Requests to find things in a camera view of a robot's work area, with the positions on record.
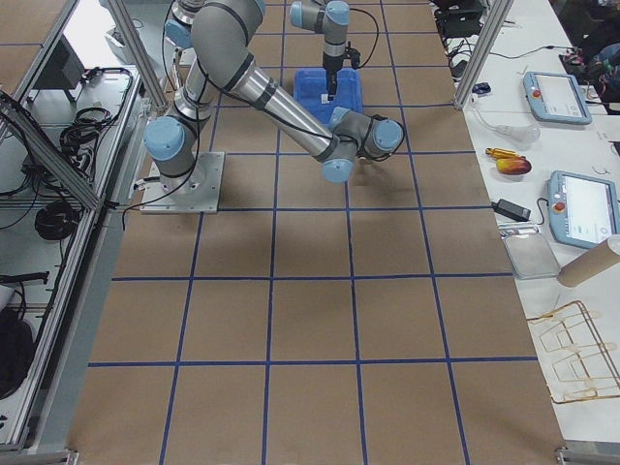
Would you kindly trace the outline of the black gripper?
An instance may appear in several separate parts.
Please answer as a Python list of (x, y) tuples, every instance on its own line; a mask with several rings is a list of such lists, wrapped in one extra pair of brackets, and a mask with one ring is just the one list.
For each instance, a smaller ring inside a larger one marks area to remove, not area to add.
[(342, 69), (345, 59), (344, 46), (324, 46), (323, 68), (326, 76), (327, 99), (333, 101), (337, 94), (337, 73)]

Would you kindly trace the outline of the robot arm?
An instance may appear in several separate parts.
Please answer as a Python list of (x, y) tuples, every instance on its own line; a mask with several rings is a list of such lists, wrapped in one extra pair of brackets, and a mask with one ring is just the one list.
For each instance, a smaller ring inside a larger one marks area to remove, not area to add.
[(357, 158), (383, 161), (402, 143), (402, 125), (380, 115), (336, 108), (322, 124), (257, 64), (249, 45), (263, 23), (262, 1), (176, 1), (166, 34), (196, 58), (167, 114), (149, 123), (145, 147), (163, 180), (186, 181), (193, 146), (219, 91), (269, 117), (322, 165), (332, 183), (347, 181)]
[(338, 73), (346, 58), (350, 7), (345, 1), (328, 1), (321, 5), (293, 1), (290, 22), (299, 29), (312, 31), (324, 37), (323, 68), (326, 96), (332, 101), (337, 93)]

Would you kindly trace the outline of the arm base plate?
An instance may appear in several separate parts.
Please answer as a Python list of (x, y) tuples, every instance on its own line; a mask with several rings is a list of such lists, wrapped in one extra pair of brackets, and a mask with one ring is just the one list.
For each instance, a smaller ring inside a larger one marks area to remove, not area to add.
[(200, 152), (197, 165), (187, 182), (185, 176), (177, 179), (161, 177), (155, 162), (150, 176), (158, 177), (147, 183), (139, 210), (144, 214), (190, 214), (218, 211), (225, 152)]

